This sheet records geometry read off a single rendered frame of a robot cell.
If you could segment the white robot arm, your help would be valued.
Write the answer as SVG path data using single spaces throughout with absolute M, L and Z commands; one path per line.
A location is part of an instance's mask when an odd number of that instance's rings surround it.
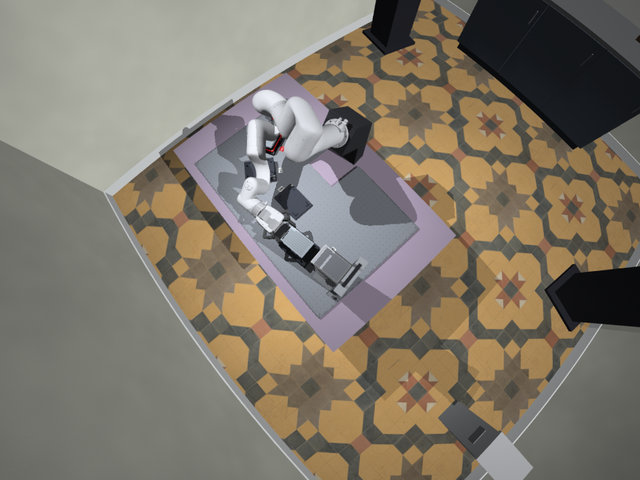
M 292 162 L 303 162 L 327 148 L 342 147 L 348 140 L 348 120 L 331 119 L 322 126 L 306 100 L 291 97 L 287 101 L 271 90 L 256 93 L 252 104 L 258 113 L 273 118 L 272 122 L 253 119 L 248 123 L 246 153 L 254 164 L 256 178 L 249 177 L 245 180 L 237 202 L 256 217 L 258 211 L 268 204 L 256 197 L 267 193 L 270 186 L 266 140 L 274 141 L 281 134 L 287 139 L 284 146 L 286 158 Z

